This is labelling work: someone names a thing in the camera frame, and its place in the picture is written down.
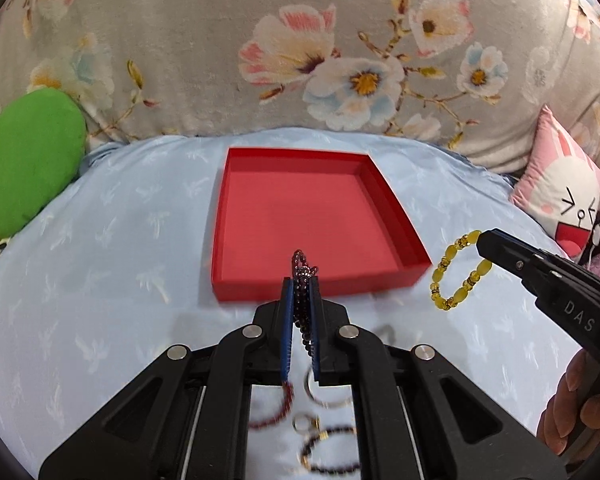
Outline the green plush cushion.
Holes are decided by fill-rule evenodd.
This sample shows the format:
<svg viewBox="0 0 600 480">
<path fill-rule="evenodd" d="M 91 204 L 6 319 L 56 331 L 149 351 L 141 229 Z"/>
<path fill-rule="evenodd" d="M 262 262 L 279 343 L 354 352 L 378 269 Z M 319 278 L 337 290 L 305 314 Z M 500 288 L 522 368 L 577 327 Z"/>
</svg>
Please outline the green plush cushion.
<svg viewBox="0 0 600 480">
<path fill-rule="evenodd" d="M 16 99 L 0 114 L 0 238 L 23 229 L 78 172 L 86 123 L 53 88 Z"/>
</svg>

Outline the thin gold bangle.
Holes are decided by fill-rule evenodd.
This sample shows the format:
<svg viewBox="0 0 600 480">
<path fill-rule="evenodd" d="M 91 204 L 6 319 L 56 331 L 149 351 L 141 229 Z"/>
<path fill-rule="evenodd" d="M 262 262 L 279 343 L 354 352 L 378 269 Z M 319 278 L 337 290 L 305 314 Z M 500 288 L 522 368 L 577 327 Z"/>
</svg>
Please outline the thin gold bangle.
<svg viewBox="0 0 600 480">
<path fill-rule="evenodd" d="M 339 410 L 352 404 L 352 393 L 349 386 L 320 386 L 309 367 L 303 376 L 303 389 L 309 400 L 326 410 Z"/>
</svg>

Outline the small gold hoop earring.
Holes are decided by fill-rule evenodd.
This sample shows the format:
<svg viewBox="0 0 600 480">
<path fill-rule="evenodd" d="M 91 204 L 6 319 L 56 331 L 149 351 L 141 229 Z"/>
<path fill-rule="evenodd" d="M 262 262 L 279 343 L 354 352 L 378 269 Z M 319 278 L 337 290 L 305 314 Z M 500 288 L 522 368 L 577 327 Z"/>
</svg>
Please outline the small gold hoop earring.
<svg viewBox="0 0 600 480">
<path fill-rule="evenodd" d="M 298 413 L 292 418 L 292 428 L 297 434 L 310 436 L 321 431 L 320 418 L 310 413 Z"/>
</svg>

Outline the pink bunny pillow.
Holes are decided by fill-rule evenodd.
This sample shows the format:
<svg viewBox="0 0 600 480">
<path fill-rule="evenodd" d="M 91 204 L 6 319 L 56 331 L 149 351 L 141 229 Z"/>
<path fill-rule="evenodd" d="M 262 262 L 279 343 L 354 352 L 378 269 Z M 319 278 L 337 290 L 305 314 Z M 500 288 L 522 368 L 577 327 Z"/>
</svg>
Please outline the pink bunny pillow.
<svg viewBox="0 0 600 480">
<path fill-rule="evenodd" d="M 510 201 L 538 222 L 569 258 L 582 254 L 600 206 L 600 168 L 548 106 L 541 108 L 527 168 Z"/>
</svg>

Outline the red shallow box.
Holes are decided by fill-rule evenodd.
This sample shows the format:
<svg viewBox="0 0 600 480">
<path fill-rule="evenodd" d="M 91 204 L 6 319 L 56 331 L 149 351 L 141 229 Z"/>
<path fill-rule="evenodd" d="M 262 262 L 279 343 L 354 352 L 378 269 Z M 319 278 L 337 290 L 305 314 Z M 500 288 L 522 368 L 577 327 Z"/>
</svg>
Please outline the red shallow box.
<svg viewBox="0 0 600 480">
<path fill-rule="evenodd" d="M 327 297 L 411 287 L 431 259 L 370 155 L 230 148 L 213 237 L 217 300 L 277 298 L 302 250 Z"/>
</svg>

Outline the grey floral blanket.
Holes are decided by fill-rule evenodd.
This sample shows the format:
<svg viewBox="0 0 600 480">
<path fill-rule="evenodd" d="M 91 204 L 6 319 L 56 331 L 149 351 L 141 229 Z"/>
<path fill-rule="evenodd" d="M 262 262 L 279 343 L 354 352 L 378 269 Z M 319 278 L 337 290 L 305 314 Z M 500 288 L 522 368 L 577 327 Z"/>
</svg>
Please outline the grey floral blanket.
<svg viewBox="0 0 600 480">
<path fill-rule="evenodd" d="M 600 166 L 596 0 L 6 0 L 0 111 L 44 87 L 94 143 L 283 126 L 515 172 L 548 106 Z"/>
</svg>

